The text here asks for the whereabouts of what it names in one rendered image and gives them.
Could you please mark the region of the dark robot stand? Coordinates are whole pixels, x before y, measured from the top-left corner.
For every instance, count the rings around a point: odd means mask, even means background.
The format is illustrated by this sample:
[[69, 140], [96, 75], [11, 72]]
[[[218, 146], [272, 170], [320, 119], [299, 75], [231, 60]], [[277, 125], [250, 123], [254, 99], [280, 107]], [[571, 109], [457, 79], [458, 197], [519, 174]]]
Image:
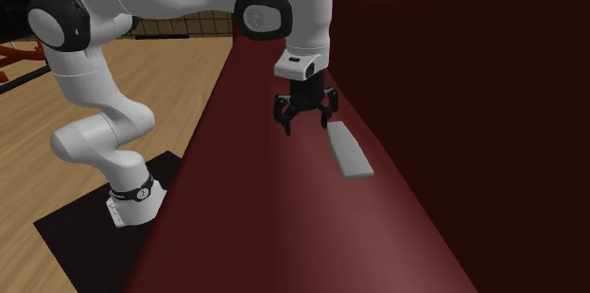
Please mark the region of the dark robot stand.
[[78, 293], [122, 293], [150, 223], [117, 228], [107, 209], [110, 186], [34, 222]]

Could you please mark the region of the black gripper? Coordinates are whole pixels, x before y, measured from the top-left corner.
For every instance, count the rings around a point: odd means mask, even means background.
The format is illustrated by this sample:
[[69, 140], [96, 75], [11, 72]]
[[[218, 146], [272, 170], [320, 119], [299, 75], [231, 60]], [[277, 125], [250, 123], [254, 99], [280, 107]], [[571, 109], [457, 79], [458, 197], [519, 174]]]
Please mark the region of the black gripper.
[[[328, 105], [322, 101], [327, 97]], [[306, 80], [291, 80], [289, 95], [276, 95], [273, 104], [273, 118], [284, 128], [285, 134], [291, 134], [291, 120], [298, 112], [321, 109], [321, 127], [327, 129], [328, 120], [339, 110], [338, 91], [329, 87], [324, 90], [323, 71]]]

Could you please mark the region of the grey flat remote control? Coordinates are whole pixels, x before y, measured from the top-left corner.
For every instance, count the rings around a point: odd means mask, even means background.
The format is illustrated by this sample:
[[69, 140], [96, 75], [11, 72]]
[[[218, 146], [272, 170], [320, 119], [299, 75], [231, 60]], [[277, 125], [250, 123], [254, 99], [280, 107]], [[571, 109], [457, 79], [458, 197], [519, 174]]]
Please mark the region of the grey flat remote control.
[[344, 179], [366, 178], [373, 175], [373, 168], [361, 146], [342, 121], [328, 122], [327, 134]]

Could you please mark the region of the red wooden frame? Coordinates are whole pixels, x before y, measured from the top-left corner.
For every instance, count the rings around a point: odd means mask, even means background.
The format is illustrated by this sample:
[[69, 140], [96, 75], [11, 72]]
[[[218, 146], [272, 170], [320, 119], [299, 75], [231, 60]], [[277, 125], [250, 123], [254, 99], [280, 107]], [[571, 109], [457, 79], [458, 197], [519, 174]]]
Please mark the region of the red wooden frame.
[[44, 60], [45, 55], [42, 43], [37, 41], [33, 50], [22, 50], [0, 44], [0, 84], [9, 81], [3, 68], [22, 60]]

